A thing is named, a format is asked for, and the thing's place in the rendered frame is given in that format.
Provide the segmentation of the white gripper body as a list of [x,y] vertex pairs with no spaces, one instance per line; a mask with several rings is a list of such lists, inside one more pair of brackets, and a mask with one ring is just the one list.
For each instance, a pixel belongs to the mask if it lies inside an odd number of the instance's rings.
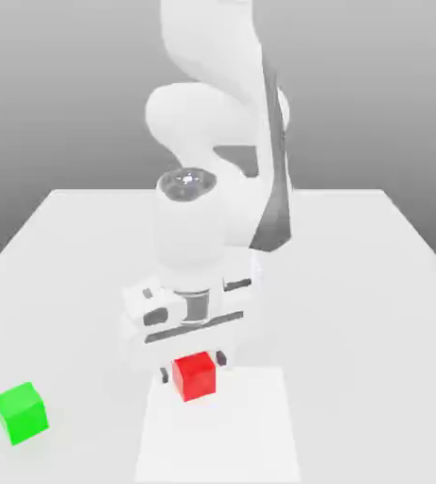
[[173,360],[201,352],[231,353],[249,336],[249,312],[226,308],[199,322],[183,322],[158,307],[140,317],[140,369],[168,368]]

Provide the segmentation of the small green cube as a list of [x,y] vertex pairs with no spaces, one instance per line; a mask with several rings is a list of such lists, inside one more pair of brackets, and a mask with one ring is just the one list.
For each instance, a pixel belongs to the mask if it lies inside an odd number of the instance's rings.
[[44,400],[31,382],[0,393],[0,423],[12,445],[49,428]]

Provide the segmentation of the small red cube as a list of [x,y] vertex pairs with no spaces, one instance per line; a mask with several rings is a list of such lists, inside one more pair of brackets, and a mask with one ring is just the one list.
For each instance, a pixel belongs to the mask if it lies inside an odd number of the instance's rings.
[[207,352],[172,362],[172,380],[184,402],[216,392],[216,365]]

